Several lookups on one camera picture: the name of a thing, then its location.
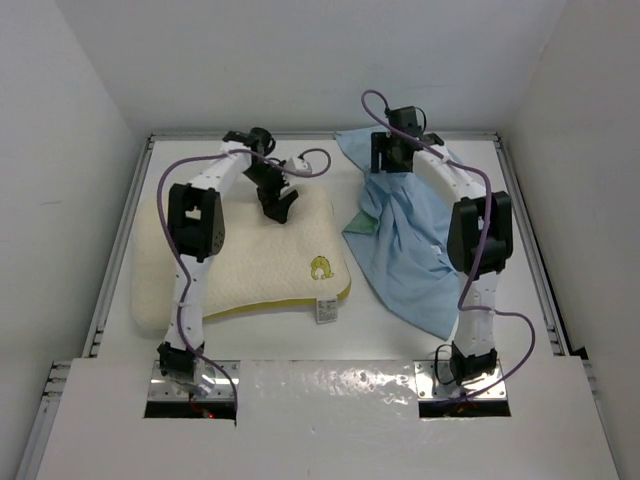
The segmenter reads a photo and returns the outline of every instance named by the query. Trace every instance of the green cloth corner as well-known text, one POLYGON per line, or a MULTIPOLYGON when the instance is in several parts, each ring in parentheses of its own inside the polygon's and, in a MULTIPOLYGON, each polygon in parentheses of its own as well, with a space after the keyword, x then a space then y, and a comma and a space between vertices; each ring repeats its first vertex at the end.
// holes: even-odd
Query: green cloth corner
POLYGON ((367 212, 360 210, 353 217, 349 225, 344 227, 343 232, 362 233, 364 235, 373 235, 378 230, 378 219, 372 217, 367 212))

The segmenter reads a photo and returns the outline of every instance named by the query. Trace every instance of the white table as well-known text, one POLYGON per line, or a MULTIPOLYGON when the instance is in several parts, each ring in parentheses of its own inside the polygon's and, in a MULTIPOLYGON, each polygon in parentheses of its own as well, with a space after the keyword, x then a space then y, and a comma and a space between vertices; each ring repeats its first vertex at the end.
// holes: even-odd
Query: white table
MULTIPOLYGON (((494 190, 506 189, 493 141, 448 145, 486 171, 494 190)), ((362 173, 329 139, 280 141, 275 155, 310 146, 326 148, 334 159, 329 174, 305 181, 330 192, 342 229, 358 211, 362 173)), ((140 197, 154 194, 173 161, 218 147, 213 140, 156 141, 140 197)), ((173 178, 186 180, 198 169, 185 166, 173 178)), ((254 195, 247 180, 230 193, 254 195)), ((553 356, 515 222, 514 255, 501 275, 497 305, 529 315, 538 342, 507 383, 510 418, 420 420, 411 360, 426 358, 442 340, 388 312, 346 243, 344 253, 352 289, 338 322, 318 326, 311 309, 295 309, 205 326, 209 356, 241 360, 234 428, 222 420, 142 418, 164 332, 143 332, 132 319, 127 245, 110 307, 102 299, 105 313, 94 322, 104 330, 97 358, 73 363, 38 478, 616 478, 581 362, 553 356), (362 373, 368 388, 351 381, 362 373), (407 381, 396 382, 398 375, 407 381)), ((511 318, 496 319, 495 338, 506 369, 530 341, 526 325, 511 318)))

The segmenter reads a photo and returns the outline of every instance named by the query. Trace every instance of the yellow pillow edge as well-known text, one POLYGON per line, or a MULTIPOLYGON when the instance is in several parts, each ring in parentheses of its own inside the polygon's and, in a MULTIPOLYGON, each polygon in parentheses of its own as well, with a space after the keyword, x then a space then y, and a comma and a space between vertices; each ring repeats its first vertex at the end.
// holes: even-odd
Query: yellow pillow edge
MULTIPOLYGON (((338 294, 338 300, 344 300, 349 296, 349 292, 351 291, 351 280, 349 280, 349 285, 342 292, 338 294)), ((268 310, 271 308, 281 308, 281 307, 299 307, 301 305, 315 305, 315 298, 293 298, 290 300, 277 300, 275 302, 261 302, 254 303, 251 305, 242 305, 241 307, 235 307, 229 310, 225 310, 224 312, 213 313, 211 315, 207 315, 204 317, 204 320, 215 320, 217 318, 223 317, 225 315, 233 315, 237 313, 247 313, 247 312, 255 312, 258 310, 268 310)))

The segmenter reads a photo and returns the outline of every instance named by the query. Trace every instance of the yellow cartoon character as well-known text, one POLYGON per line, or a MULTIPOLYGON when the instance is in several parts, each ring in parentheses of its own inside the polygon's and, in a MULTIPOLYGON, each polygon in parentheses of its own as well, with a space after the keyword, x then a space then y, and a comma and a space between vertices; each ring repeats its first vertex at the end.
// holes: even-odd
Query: yellow cartoon character
POLYGON ((314 280, 326 280, 331 277, 333 277, 333 272, 331 271, 331 264, 329 263, 329 260, 323 256, 314 258, 311 262, 311 278, 314 280), (322 270, 322 274, 320 276, 318 276, 318 270, 322 270))

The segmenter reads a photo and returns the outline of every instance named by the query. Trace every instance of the white panel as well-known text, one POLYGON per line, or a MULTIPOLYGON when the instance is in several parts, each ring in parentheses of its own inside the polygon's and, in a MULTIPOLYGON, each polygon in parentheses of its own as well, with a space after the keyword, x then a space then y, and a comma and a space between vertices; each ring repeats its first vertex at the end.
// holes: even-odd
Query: white panel
POLYGON ((367 87, 438 128, 513 112, 565 0, 58 0, 131 125, 363 126, 367 87))
POLYGON ((82 340, 133 171, 125 122, 56 6, 0 5, 0 478, 82 340))
POLYGON ((150 367, 74 361, 39 480, 617 478, 576 358, 527 365, 511 417, 429 420, 411 362, 244 361, 237 428, 142 418, 150 367))
POLYGON ((571 338, 585 345, 622 478, 640 471, 640 3, 574 0, 510 148, 571 338))

